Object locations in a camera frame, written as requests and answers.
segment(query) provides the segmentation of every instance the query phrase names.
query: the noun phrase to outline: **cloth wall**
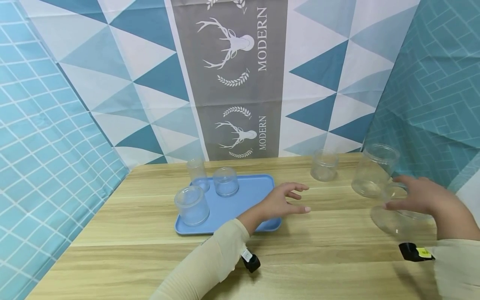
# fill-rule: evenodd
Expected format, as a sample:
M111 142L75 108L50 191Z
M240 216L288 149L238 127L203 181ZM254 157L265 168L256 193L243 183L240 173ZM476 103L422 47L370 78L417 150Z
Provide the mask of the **cloth wall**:
M422 0L366 142L457 192L480 224L480 2Z
M24 299L127 173L21 7L0 0L0 299Z
M19 0L129 168L358 151L419 0Z

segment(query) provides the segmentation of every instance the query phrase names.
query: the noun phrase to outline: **left hand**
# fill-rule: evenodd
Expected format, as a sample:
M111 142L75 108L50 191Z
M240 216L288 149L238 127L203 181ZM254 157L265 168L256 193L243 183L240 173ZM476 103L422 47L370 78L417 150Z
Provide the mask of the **left hand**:
M312 209L307 206L293 205L287 198L300 200L301 196L293 191L306 191L309 187L296 182L285 182L275 187L259 204L258 209L262 211L265 220L283 217L291 214L306 214Z
M291 214L306 214L312 209L301 205L292 205L286 199L300 200L301 196L293 191L308 190L305 184L286 182L275 187L259 204L251 207L237 217L245 226L250 236L255 232L260 223Z

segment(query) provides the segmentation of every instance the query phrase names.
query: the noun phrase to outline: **beige sleeve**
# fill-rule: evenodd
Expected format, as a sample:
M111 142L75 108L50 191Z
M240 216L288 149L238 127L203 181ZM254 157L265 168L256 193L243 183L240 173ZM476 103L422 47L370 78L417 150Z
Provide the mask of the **beige sleeve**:
M235 269L249 238L240 221L228 221L165 278L150 300L201 299Z
M435 278L444 300L480 299L480 241L440 240L429 249L435 257Z

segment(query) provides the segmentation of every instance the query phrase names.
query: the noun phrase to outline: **hand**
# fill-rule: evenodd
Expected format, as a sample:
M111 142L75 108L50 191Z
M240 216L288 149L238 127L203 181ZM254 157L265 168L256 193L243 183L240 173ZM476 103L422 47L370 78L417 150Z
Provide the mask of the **hand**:
M450 191L426 177L415 179L401 175L394 178L408 188L408 196L401 200L392 200L384 204L387 210L408 210L421 214L434 215L439 210L445 210L461 201Z
M385 203L385 209L432 215L438 240L480 240L480 228L472 213L453 193L426 177L415 179L402 175L394 181L405 184L408 195L405 199Z
M296 182L285 182L275 187L259 204L265 220L283 217L291 214L306 214L312 209L302 205L293 205L286 197L300 200L301 196L293 191L306 191L309 187Z
M257 227L264 221L282 217L290 214L306 214L312 209L301 205L290 204L286 197L300 200L301 196L294 193L293 190L302 192L309 187L295 182L282 183L275 187L259 204L248 209L237 217L245 226L248 233L252 235Z

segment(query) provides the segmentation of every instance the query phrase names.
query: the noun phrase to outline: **blue grid pattern cloth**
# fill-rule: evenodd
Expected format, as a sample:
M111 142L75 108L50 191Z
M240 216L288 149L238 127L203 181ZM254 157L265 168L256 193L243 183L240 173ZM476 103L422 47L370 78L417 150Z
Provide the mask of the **blue grid pattern cloth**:
M480 2L422 0L366 143L457 192L480 169Z
M0 0L0 299L24 299L128 169L41 45Z

